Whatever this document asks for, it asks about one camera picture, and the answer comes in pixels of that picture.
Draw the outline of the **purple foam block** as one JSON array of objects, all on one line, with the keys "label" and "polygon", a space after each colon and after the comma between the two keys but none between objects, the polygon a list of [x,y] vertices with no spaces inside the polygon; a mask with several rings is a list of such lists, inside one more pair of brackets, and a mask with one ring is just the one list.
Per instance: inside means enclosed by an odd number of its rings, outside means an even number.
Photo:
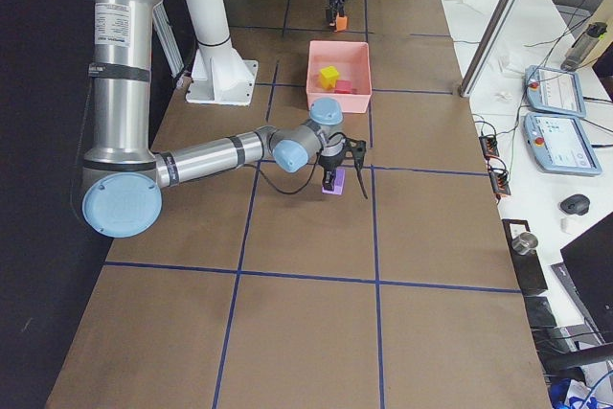
[{"label": "purple foam block", "polygon": [[345,184],[345,171],[341,168],[336,170],[336,181],[335,181],[335,189],[333,192],[327,192],[323,190],[322,187],[322,193],[325,194],[332,194],[332,195],[342,195],[343,191],[344,191],[344,184]]}]

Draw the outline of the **orange foam block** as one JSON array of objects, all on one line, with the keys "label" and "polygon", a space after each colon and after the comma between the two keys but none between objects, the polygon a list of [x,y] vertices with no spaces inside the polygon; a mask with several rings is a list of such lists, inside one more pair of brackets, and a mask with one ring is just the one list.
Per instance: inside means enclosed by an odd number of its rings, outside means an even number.
[{"label": "orange foam block", "polygon": [[343,32],[348,29],[349,18],[347,16],[337,15],[334,21],[334,30]]}]

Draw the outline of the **yellow foam block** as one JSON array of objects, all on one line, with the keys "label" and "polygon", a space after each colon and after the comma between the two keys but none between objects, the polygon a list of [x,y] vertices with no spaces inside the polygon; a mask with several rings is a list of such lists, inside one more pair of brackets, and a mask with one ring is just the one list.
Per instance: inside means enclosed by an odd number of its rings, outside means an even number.
[{"label": "yellow foam block", "polygon": [[318,82],[322,89],[334,89],[335,83],[340,79],[340,73],[335,66],[329,65],[319,70]]}]

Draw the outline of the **pink foam block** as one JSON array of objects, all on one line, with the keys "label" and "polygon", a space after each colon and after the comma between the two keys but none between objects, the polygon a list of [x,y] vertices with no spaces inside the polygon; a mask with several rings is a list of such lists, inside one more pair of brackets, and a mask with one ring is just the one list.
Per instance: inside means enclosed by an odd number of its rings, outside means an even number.
[{"label": "pink foam block", "polygon": [[335,83],[334,89],[335,94],[356,94],[357,90],[352,86],[352,82],[350,80],[338,80]]}]

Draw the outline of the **pink plastic bin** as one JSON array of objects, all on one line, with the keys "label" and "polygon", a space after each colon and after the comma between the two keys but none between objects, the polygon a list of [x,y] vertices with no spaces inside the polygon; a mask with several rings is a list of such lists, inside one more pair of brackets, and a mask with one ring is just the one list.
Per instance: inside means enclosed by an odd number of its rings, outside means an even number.
[{"label": "pink plastic bin", "polygon": [[344,113],[365,113],[372,91],[366,42],[312,40],[309,43],[308,106],[320,98],[334,98]]}]

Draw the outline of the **orange connector box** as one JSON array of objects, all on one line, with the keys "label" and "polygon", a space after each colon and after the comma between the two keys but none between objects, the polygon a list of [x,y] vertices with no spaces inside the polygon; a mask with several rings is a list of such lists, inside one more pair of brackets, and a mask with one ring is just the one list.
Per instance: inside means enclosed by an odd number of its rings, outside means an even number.
[{"label": "orange connector box", "polygon": [[481,135],[479,143],[486,161],[494,196],[497,200],[510,196],[510,173],[506,163],[499,155],[496,136],[494,134]]}]

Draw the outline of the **metal cup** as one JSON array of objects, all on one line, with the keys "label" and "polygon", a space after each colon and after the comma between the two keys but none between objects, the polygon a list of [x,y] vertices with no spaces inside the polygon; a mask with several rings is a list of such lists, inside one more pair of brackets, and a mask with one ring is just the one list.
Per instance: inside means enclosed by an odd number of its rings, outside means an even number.
[{"label": "metal cup", "polygon": [[537,246],[538,239],[531,232],[522,232],[511,240],[512,251],[521,256],[531,254]]}]

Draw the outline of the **teach pendant near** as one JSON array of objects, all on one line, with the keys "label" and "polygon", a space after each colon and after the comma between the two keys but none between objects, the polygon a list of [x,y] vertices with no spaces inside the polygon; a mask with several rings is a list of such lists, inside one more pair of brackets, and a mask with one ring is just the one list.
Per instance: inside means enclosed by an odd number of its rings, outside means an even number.
[{"label": "teach pendant near", "polygon": [[543,171],[589,177],[602,173],[579,118],[529,112],[523,129],[528,148]]}]

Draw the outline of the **teach pendant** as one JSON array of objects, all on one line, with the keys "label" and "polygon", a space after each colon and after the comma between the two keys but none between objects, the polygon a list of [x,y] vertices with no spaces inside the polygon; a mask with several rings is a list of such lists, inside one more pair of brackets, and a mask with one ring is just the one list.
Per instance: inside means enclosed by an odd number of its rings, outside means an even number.
[{"label": "teach pendant", "polygon": [[528,148],[543,171],[589,177],[602,173],[579,118],[529,112],[523,129]]},{"label": "teach pendant", "polygon": [[526,98],[538,111],[584,118],[585,102],[576,72],[531,65],[525,70]]}]

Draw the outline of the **teach pendant far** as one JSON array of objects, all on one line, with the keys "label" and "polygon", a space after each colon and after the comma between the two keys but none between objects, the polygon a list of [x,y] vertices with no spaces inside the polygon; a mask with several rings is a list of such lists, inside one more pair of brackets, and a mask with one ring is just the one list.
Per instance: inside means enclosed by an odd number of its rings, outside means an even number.
[{"label": "teach pendant far", "polygon": [[525,70],[526,98],[538,111],[584,118],[585,102],[576,72],[531,65]]}]

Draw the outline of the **black computer mouse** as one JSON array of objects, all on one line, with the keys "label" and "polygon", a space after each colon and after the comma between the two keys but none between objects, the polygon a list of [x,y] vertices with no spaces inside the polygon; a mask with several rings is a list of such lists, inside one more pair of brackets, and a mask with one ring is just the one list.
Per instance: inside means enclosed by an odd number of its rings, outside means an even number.
[{"label": "black computer mouse", "polygon": [[590,204],[591,201],[586,195],[575,193],[563,199],[559,203],[559,209],[569,216],[584,216],[589,212]]}]

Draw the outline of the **water bottle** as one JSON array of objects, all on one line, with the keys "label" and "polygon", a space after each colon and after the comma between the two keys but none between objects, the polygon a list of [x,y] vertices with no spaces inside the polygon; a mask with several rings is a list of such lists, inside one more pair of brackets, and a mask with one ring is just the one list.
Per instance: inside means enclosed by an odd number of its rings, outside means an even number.
[{"label": "water bottle", "polygon": [[560,68],[569,72],[576,71],[606,32],[607,24],[604,22],[589,24],[566,53]]}]

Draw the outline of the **black monitor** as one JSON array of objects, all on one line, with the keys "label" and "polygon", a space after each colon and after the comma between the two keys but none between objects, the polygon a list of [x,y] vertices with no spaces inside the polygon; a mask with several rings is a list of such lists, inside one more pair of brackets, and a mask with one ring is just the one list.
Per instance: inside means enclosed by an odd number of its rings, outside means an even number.
[{"label": "black monitor", "polygon": [[562,250],[579,298],[606,340],[612,340],[612,221],[603,219]]}]

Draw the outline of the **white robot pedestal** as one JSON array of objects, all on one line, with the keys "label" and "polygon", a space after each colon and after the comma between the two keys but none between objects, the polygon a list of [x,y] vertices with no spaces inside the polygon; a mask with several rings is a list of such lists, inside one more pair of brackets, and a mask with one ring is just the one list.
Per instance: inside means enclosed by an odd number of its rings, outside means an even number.
[{"label": "white robot pedestal", "polygon": [[233,47],[223,0],[186,0],[197,52],[186,99],[191,103],[245,106],[258,72]]}]

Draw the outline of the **aluminium frame post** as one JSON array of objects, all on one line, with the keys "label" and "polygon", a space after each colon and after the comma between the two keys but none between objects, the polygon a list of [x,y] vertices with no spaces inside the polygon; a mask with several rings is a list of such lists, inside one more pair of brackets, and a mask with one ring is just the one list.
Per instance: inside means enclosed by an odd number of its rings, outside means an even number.
[{"label": "aluminium frame post", "polygon": [[483,74],[496,42],[518,0],[499,0],[484,31],[463,80],[459,86],[459,95],[468,98]]}]

